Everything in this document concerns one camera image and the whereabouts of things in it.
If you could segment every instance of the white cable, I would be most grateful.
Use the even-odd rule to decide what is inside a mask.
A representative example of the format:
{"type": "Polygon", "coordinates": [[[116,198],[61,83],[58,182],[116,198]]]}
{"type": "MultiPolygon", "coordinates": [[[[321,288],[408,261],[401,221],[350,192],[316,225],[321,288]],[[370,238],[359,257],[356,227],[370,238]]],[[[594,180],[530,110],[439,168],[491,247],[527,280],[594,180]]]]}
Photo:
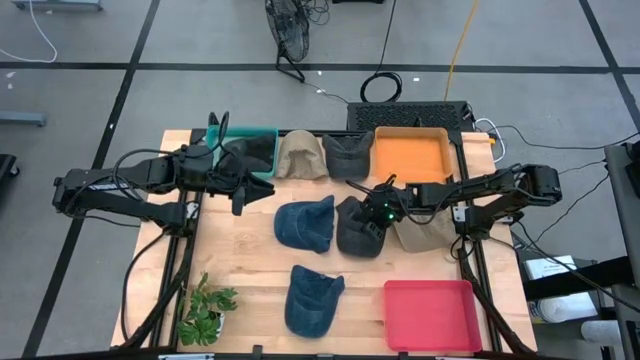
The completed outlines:
{"type": "Polygon", "coordinates": [[[19,56],[11,55],[11,54],[9,54],[8,52],[6,52],[6,51],[4,51],[2,49],[0,49],[0,53],[3,53],[3,54],[7,55],[10,58],[13,58],[13,59],[16,59],[16,60],[20,60],[20,61],[51,64],[52,62],[56,61],[56,59],[58,58],[58,50],[56,49],[55,46],[53,46],[51,41],[49,41],[49,38],[47,37],[47,35],[44,34],[42,29],[40,29],[40,25],[38,25],[38,21],[36,21],[36,16],[33,14],[33,0],[29,0],[29,12],[31,13],[31,19],[33,20],[33,23],[36,25],[36,28],[38,29],[38,32],[40,33],[40,35],[42,35],[42,38],[44,39],[44,41],[46,41],[47,44],[49,44],[49,46],[53,50],[53,58],[51,58],[51,60],[25,59],[25,58],[21,58],[19,56]]]}
{"type": "Polygon", "coordinates": [[[498,137],[498,141],[500,142],[500,146],[502,147],[502,154],[497,159],[493,160],[494,163],[497,163],[498,161],[504,159],[504,156],[507,155],[507,148],[504,146],[504,141],[502,140],[502,135],[500,135],[500,131],[496,129],[496,124],[494,124],[493,121],[487,118],[476,120],[476,124],[483,121],[486,121],[489,123],[489,125],[491,125],[491,130],[496,132],[496,136],[498,137]]]}

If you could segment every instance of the fan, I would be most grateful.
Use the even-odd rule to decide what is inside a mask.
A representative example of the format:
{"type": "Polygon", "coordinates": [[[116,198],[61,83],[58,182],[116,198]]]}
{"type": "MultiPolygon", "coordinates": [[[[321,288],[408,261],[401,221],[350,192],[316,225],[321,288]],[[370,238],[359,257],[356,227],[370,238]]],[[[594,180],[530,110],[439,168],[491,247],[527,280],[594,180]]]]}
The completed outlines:
{"type": "Polygon", "coordinates": [[[276,69],[304,82],[304,75],[294,64],[309,52],[309,21],[300,0],[265,0],[265,8],[271,34],[278,45],[276,69]],[[280,58],[285,58],[298,75],[283,70],[280,58]]]}

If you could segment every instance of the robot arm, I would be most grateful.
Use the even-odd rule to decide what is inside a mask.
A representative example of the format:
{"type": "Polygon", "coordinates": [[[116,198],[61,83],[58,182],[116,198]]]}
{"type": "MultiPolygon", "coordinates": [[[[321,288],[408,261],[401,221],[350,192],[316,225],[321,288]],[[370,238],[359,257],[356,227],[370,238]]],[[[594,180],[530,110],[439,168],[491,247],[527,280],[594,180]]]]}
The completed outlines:
{"type": "Polygon", "coordinates": [[[394,180],[395,176],[391,176],[372,190],[350,183],[367,192],[361,203],[361,214],[355,220],[370,223],[367,228],[378,237],[384,236],[384,230],[406,216],[434,216],[459,202],[502,195],[484,206],[454,207],[456,232],[486,239],[497,220],[511,216],[517,221],[522,217],[521,209],[526,206],[551,206],[562,199],[558,173],[545,165],[518,164],[469,180],[450,184],[410,183],[404,189],[394,187],[394,180]]]}
{"type": "Polygon", "coordinates": [[[187,224],[185,204],[152,204],[110,191],[140,189],[150,194],[166,194],[179,189],[210,196],[226,195],[232,200],[234,215],[241,215],[244,205],[274,194],[272,184],[253,176],[241,164],[231,169],[230,166],[214,167],[213,161],[213,151],[208,147],[183,145],[170,155],[117,168],[117,175],[114,175],[114,169],[73,169],[65,177],[55,179],[53,206],[70,216],[104,210],[152,220],[172,234],[180,235],[187,224]]]}

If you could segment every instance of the tray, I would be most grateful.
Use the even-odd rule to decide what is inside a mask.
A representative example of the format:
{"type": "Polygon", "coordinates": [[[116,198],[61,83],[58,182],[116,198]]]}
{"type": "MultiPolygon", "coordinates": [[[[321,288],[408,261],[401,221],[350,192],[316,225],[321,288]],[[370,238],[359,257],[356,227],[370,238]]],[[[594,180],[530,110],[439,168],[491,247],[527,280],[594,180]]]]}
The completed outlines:
{"type": "Polygon", "coordinates": [[[471,283],[387,281],[385,332],[393,351],[477,352],[482,349],[471,283]]]}
{"type": "MultiPolygon", "coordinates": [[[[207,128],[207,146],[213,147],[218,142],[219,128],[220,128],[219,125],[211,125],[209,126],[209,128],[207,128]]],[[[260,135],[266,135],[266,134],[275,135],[275,143],[274,143],[273,157],[272,157],[273,163],[272,163],[271,171],[252,172],[253,175],[262,179],[273,177],[273,175],[276,172],[276,162],[278,159],[278,147],[279,147],[278,146],[278,142],[279,142],[278,129],[268,128],[268,127],[230,127],[230,128],[227,128],[227,134],[224,137],[224,140],[222,140],[222,143],[226,144],[229,141],[232,141],[238,138],[260,136],[260,135]]],[[[216,151],[214,151],[213,153],[214,161],[218,161],[218,159],[220,159],[220,151],[221,149],[217,149],[216,151]]]]}
{"type": "Polygon", "coordinates": [[[401,182],[446,182],[453,174],[447,131],[441,128],[378,127],[374,174],[401,182]]]}

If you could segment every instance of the floor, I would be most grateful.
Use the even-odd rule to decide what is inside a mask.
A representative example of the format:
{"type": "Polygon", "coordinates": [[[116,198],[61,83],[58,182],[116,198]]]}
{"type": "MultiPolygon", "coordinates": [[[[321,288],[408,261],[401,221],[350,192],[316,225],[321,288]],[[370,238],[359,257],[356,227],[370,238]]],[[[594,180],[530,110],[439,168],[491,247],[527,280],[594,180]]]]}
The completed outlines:
{"type": "MultiPolygon", "coordinates": [[[[442,99],[471,4],[398,2],[384,62],[404,79],[402,101],[442,99]]],[[[94,220],[71,224],[56,214],[50,205],[56,176],[109,167],[125,151],[157,147],[165,129],[204,127],[210,111],[230,111],[232,125],[345,126],[343,103],[273,71],[276,49],[262,1],[103,5],[102,12],[36,11],[58,48],[56,64],[10,62],[0,54],[0,109],[45,112],[49,119],[44,128],[0,126],[0,153],[17,155],[22,168],[0,208],[0,358],[110,343],[137,231],[94,220]]],[[[329,24],[310,29],[308,81],[359,101],[360,84],[380,60],[391,5],[332,5],[329,24]]],[[[481,0],[449,99],[466,100],[477,118],[515,125],[543,144],[594,146],[632,134],[640,126],[633,97],[640,96],[639,11],[635,0],[481,0]]],[[[29,12],[7,0],[0,1],[0,48],[51,56],[29,12]]],[[[390,87],[374,83],[369,98],[387,98],[390,87]]],[[[563,170],[603,158],[597,150],[528,147],[509,129],[503,136],[502,166],[533,162],[563,170]]],[[[529,231],[537,236],[605,173],[591,166],[563,175],[564,200],[527,209],[529,231]]],[[[609,182],[540,244],[585,259],[624,254],[609,182]]],[[[600,358],[598,347],[559,341],[545,329],[538,335],[542,353],[600,358]]]]}

